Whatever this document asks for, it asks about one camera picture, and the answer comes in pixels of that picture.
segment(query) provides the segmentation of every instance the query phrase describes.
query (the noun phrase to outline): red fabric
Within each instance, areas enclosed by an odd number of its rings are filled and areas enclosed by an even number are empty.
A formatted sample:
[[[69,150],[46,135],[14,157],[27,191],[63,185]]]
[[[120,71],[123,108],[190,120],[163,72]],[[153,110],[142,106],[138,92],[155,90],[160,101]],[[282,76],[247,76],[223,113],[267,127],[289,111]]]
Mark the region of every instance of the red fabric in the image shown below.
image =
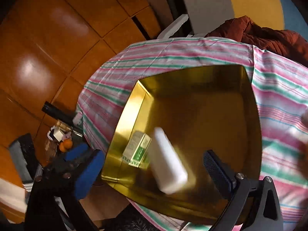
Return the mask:
[[[292,30],[262,28],[248,16],[225,21],[206,35],[210,36],[253,44],[308,67],[308,43],[300,34]]]

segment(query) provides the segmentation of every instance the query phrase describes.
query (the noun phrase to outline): black fuzzy fabric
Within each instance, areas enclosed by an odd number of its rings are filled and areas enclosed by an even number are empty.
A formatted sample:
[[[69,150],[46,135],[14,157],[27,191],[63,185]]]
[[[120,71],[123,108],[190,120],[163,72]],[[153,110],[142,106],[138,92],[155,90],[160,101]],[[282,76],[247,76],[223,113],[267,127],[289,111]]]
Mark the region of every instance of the black fuzzy fabric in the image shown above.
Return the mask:
[[[104,228],[105,231],[159,231],[131,204]]]

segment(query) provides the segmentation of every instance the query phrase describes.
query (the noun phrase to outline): table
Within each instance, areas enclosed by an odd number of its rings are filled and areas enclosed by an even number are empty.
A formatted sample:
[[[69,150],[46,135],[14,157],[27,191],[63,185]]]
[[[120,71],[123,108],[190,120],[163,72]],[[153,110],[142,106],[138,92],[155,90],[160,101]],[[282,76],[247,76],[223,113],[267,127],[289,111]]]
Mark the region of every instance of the table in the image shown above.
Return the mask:
[[[308,207],[308,128],[301,115],[308,106],[308,69],[256,46],[225,38],[169,38],[135,43],[104,63],[81,92],[84,136],[92,148],[107,153],[117,122],[138,79],[176,69],[240,64],[256,98],[262,130],[260,179],[273,178],[284,219],[293,230]],[[183,221],[134,202],[160,230],[179,230]],[[189,223],[184,230],[208,230]]]

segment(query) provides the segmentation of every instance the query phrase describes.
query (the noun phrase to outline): gray surface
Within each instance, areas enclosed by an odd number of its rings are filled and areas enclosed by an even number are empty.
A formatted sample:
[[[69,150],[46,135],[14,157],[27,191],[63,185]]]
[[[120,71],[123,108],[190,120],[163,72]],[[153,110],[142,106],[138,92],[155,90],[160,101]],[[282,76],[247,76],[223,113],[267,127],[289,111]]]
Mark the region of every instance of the gray surface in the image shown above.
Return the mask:
[[[209,33],[234,18],[231,0],[184,0],[195,34]]]

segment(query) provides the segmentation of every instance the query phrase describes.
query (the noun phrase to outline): striped tablecloth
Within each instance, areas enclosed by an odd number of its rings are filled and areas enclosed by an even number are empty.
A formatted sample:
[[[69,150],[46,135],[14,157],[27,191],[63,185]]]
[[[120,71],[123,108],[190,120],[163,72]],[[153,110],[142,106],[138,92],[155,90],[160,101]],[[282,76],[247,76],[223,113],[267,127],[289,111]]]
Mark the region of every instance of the striped tablecloth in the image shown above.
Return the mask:
[[[84,135],[92,148],[108,150],[136,80],[175,69],[218,64],[243,65],[251,80],[262,129],[260,179],[274,179],[284,230],[293,230],[308,207],[308,69],[253,45],[225,38],[170,38],[130,45],[104,63],[81,92]],[[178,230],[183,221],[133,205],[160,230]],[[184,230],[208,230],[188,224]]]

